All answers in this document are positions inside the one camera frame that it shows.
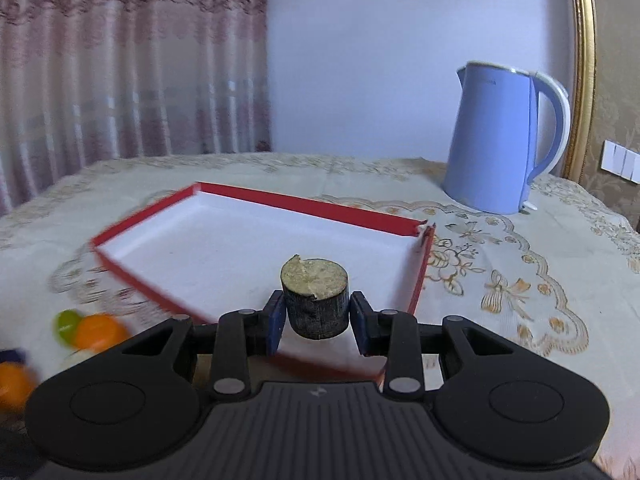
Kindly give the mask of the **small dark sugarcane piece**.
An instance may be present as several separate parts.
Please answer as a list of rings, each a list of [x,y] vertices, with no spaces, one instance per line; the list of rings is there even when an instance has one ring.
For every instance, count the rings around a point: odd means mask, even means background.
[[[294,255],[280,272],[288,322],[306,339],[322,340],[347,330],[348,274],[338,263]]]

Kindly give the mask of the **near orange mandarin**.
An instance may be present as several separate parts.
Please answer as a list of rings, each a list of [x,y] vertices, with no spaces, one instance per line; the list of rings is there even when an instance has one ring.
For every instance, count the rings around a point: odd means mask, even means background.
[[[21,413],[36,388],[34,374],[23,364],[0,364],[0,408],[2,412]]]

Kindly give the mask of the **orange mandarin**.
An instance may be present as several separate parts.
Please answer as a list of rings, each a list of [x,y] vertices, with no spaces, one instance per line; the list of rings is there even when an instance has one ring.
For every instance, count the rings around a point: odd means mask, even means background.
[[[131,337],[125,324],[108,314],[93,314],[82,318],[73,336],[73,346],[79,350],[103,352]]]
[[[34,374],[23,364],[0,364],[0,408],[2,412],[21,413],[36,388]]]

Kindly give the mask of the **large green lime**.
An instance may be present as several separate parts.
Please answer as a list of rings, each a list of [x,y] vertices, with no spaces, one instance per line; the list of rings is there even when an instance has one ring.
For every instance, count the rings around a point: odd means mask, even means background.
[[[77,310],[64,310],[54,319],[54,334],[61,344],[67,347],[74,346],[74,339],[78,324],[84,316]]]

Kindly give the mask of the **red shallow box tray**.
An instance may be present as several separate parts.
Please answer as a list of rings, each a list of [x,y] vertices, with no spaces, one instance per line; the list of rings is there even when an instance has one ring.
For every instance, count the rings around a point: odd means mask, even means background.
[[[376,310],[414,313],[434,234],[426,221],[195,182],[91,245],[105,269],[163,310],[214,322],[260,309],[293,256],[340,264]]]

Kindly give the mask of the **far orange mandarin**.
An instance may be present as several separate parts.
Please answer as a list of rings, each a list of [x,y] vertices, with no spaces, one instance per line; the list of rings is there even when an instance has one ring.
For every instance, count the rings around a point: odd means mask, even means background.
[[[108,314],[93,314],[82,318],[73,336],[73,346],[79,350],[103,352],[131,337],[125,324]]]

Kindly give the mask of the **embroidered cream tablecloth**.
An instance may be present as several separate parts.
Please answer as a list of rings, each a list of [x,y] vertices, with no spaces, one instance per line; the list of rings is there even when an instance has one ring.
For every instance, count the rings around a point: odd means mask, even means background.
[[[457,313],[598,385],[611,425],[597,456],[639,474],[639,237],[574,182],[538,178],[529,214],[482,214],[442,192],[424,159],[235,154],[108,160],[59,180],[1,220],[1,344],[49,376],[70,362],[53,333],[66,309],[148,327],[155,304],[94,263],[91,237],[195,181],[259,188],[435,223],[422,322]]]

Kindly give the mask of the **blue electric kettle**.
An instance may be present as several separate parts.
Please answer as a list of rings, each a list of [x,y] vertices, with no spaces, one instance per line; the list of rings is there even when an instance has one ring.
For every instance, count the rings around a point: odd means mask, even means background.
[[[547,74],[488,62],[467,62],[457,75],[462,95],[442,189],[490,214],[534,209],[530,187],[553,169],[570,140],[568,92]],[[555,130],[548,153],[537,160],[542,96],[553,108]]]

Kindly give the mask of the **pink patterned curtain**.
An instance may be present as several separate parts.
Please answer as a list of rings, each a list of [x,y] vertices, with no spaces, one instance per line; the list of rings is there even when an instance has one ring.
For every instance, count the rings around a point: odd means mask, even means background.
[[[268,0],[1,0],[1,209],[107,159],[266,152]]]

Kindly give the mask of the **white wall switch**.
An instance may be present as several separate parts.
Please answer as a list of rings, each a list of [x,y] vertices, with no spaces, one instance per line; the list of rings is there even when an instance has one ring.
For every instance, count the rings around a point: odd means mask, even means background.
[[[640,155],[612,141],[603,143],[600,168],[626,181],[640,183]]]

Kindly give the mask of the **gold mirror frame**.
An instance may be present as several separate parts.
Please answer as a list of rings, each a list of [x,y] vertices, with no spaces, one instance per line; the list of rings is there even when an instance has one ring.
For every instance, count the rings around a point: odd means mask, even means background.
[[[578,182],[585,168],[596,95],[597,15],[594,0],[570,1],[574,22],[574,115],[562,177]]]

